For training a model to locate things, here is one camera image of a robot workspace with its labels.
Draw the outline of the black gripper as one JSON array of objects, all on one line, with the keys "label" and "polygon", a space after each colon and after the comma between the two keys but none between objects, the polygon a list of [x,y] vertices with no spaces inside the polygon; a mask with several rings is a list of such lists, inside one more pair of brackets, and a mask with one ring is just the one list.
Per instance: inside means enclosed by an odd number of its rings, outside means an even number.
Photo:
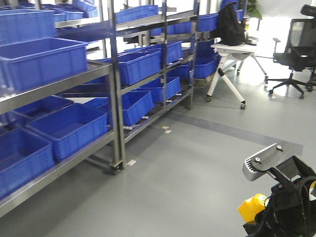
[{"label": "black gripper", "polygon": [[263,210],[245,222],[248,237],[314,237],[316,235],[316,173],[292,156],[294,175],[291,181],[277,168],[278,184],[271,187],[271,195]]}]

